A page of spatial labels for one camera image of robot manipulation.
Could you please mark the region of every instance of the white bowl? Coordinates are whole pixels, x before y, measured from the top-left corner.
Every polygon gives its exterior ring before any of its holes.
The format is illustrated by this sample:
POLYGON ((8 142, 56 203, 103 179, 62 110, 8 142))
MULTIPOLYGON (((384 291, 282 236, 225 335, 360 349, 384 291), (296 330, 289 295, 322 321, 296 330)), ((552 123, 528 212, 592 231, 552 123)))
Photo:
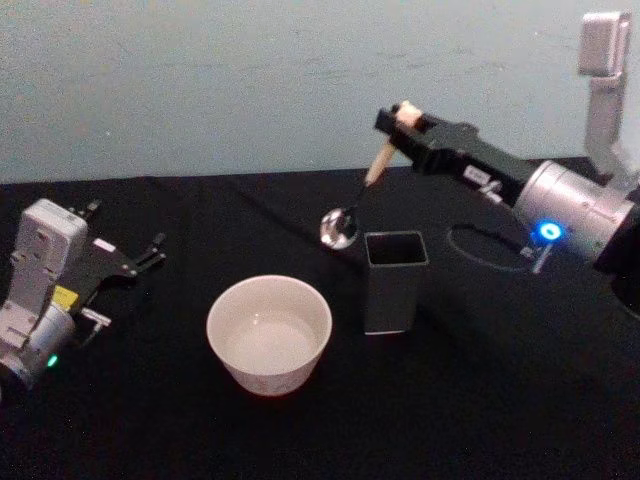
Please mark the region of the white bowl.
POLYGON ((233 378, 252 393, 284 395, 309 378, 331 335, 318 291, 291 277, 243 280, 215 301, 207 337, 233 378))

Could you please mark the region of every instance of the white label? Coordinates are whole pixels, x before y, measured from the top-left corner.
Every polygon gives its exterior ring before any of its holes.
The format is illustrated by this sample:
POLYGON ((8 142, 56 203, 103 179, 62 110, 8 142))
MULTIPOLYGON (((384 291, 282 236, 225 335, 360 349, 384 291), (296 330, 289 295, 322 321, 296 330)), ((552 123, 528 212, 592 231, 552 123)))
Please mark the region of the white label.
POLYGON ((482 170, 474 167, 473 165, 468 165, 467 168, 465 168, 462 176, 483 187, 487 183, 489 183, 489 180, 491 180, 491 175, 489 175, 486 172, 483 172, 482 170))
POLYGON ((106 250, 109 253, 113 253, 116 249, 116 247, 114 247, 113 245, 111 245, 109 242, 105 242, 104 240, 102 240, 101 238, 96 238, 93 241, 93 244, 96 247, 100 247, 103 250, 106 250))

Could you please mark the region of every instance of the metal spoon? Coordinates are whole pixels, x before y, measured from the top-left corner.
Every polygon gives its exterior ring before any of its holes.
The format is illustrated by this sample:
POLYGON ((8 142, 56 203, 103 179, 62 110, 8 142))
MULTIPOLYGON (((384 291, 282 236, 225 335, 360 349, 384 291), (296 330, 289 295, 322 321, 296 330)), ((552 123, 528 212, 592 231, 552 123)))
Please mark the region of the metal spoon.
POLYGON ((358 238, 359 227, 356 212, 358 203, 366 189, 367 185, 364 185, 352 206, 335 208, 322 217, 320 221, 320 240, 327 247, 334 250, 342 250, 349 247, 358 238))

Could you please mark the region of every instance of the metal bracket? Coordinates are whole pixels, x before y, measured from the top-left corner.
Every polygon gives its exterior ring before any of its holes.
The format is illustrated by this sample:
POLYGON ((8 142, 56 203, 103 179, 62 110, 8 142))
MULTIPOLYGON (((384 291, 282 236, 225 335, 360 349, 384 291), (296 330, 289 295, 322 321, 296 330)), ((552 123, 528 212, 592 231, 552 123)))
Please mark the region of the metal bracket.
POLYGON ((640 163, 619 141, 630 36, 630 13, 588 13, 578 60, 579 73, 592 77, 585 148, 599 173, 612 176, 610 186, 624 192, 636 188, 640 176, 640 163))

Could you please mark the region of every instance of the light blue wall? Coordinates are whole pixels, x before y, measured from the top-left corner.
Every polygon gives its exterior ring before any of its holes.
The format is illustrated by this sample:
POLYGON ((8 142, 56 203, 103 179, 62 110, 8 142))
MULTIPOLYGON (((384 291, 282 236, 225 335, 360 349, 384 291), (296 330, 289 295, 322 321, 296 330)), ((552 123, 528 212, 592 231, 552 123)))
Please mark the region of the light blue wall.
POLYGON ((365 167, 403 99, 523 157, 580 155, 581 17, 635 1, 4 1, 0 181, 365 167))

